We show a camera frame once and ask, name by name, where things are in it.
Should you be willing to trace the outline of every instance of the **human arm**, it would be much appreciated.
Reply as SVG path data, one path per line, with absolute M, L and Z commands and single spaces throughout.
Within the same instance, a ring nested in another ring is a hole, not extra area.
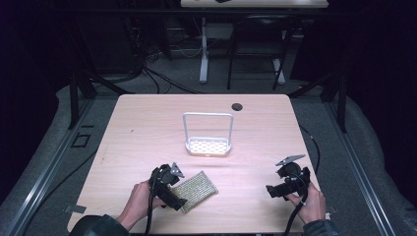
M 299 205 L 302 197 L 293 194 L 285 196 L 295 206 Z M 326 219 L 326 198 L 313 183 L 308 188 L 308 198 L 298 212 L 305 223 L 305 236 L 337 236 L 339 235 L 333 222 Z
M 148 214 L 149 181 L 136 184 L 122 213 L 115 219 L 104 216 L 86 215 L 77 222 L 70 236 L 127 236 L 133 226 Z M 165 205 L 154 199 L 152 209 Z

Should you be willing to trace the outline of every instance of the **white wire basket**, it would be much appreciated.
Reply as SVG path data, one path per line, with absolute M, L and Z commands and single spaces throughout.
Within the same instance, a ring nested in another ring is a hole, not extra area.
M 228 136 L 227 137 L 206 137 L 193 136 L 189 137 L 189 129 L 187 127 L 187 117 L 189 116 L 204 116 L 204 117 L 228 117 Z M 228 113 L 203 113 L 203 112 L 186 112 L 183 115 L 184 130 L 187 152 L 191 155 L 202 156 L 226 156 L 231 150 L 231 137 L 233 127 L 233 116 Z

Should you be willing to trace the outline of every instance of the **black chair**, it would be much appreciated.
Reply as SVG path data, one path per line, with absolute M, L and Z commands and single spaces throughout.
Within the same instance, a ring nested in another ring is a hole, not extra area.
M 299 27 L 300 20 L 293 16 L 252 15 L 236 22 L 231 35 L 229 48 L 229 73 L 227 89 L 230 89 L 232 73 L 274 73 L 273 89 L 276 89 L 279 74 L 285 61 L 287 48 L 293 32 Z M 237 57 L 254 57 L 279 60 L 279 68 L 267 70 L 233 70 Z

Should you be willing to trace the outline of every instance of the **sleeve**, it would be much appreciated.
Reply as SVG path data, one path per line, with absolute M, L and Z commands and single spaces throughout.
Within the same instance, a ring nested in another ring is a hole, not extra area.
M 104 216 L 86 215 L 81 218 L 70 236 L 128 236 L 127 231 L 117 220 Z
M 305 236 L 339 236 L 334 223 L 328 219 L 316 220 L 304 225 Z

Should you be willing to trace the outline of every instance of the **human hand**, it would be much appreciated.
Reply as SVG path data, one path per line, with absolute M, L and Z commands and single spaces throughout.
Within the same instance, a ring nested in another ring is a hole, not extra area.
M 297 197 L 293 194 L 285 196 L 295 206 L 300 204 L 302 197 Z M 319 219 L 326 218 L 326 199 L 325 195 L 317 190 L 313 183 L 310 183 L 308 188 L 308 197 L 306 203 L 298 211 L 298 216 L 305 224 Z
M 142 218 L 148 215 L 149 206 L 149 180 L 136 184 L 132 190 L 129 201 L 122 213 L 116 218 L 128 231 Z M 161 199 L 154 199 L 152 209 L 164 206 Z

